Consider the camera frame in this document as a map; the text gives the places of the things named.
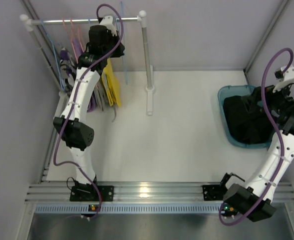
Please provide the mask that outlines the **black trousers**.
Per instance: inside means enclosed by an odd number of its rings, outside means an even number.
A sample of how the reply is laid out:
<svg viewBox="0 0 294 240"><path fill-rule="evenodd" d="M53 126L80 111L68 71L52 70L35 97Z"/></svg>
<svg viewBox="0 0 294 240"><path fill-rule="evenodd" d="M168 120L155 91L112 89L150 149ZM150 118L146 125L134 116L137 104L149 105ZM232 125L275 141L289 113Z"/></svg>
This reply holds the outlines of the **black trousers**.
<svg viewBox="0 0 294 240"><path fill-rule="evenodd" d="M265 112L247 112L241 96L224 100L223 110L231 136L246 145L266 144L271 140L274 129Z"/></svg>

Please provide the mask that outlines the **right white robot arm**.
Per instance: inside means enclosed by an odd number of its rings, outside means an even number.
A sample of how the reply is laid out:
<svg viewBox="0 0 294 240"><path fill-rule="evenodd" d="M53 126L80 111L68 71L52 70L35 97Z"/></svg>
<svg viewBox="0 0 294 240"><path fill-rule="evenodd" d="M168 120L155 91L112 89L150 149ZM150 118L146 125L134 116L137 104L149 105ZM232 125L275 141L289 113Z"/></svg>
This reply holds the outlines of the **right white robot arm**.
<svg viewBox="0 0 294 240"><path fill-rule="evenodd" d="M227 173L218 184L202 187L205 201L222 201L220 218L270 218L276 188L294 159L294 93L251 85L225 86L218 91L222 122L229 142L245 149L267 148L266 159L248 179L231 183Z"/></svg>

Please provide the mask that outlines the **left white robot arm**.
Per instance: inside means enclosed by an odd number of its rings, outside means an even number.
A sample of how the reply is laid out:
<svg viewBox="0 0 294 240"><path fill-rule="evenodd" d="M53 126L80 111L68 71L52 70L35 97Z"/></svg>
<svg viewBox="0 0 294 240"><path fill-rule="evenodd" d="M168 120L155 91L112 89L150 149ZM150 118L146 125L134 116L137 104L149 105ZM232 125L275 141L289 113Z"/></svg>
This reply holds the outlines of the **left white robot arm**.
<svg viewBox="0 0 294 240"><path fill-rule="evenodd" d="M72 202L102 201L90 154L94 129L85 123L85 119L92 92L107 67L107 61L123 54L121 35L115 26L91 26L87 49L78 58L69 101L61 115L53 120L58 133L53 163L56 167L72 165L76 169L74 186L70 190Z"/></svg>

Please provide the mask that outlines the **light blue wire hanger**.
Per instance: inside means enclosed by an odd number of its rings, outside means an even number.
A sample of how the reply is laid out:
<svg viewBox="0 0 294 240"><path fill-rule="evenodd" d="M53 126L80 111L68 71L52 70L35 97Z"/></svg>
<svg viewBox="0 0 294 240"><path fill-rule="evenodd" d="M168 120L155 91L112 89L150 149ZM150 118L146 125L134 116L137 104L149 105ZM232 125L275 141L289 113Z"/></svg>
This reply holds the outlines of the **light blue wire hanger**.
<svg viewBox="0 0 294 240"><path fill-rule="evenodd" d="M120 4L119 4L118 13L121 18L124 18L124 4L123 4L122 0L120 1ZM121 22L118 21L118 18L116 20L116 29L118 30L119 35L123 34L121 43L123 44L123 46L125 46L125 28L124 28L124 26L121 26ZM127 62L126 62L126 55L125 54L126 54L126 49L124 49L123 56L121 57L121 60L122 60L122 65L123 65L125 83L128 84Z"/></svg>

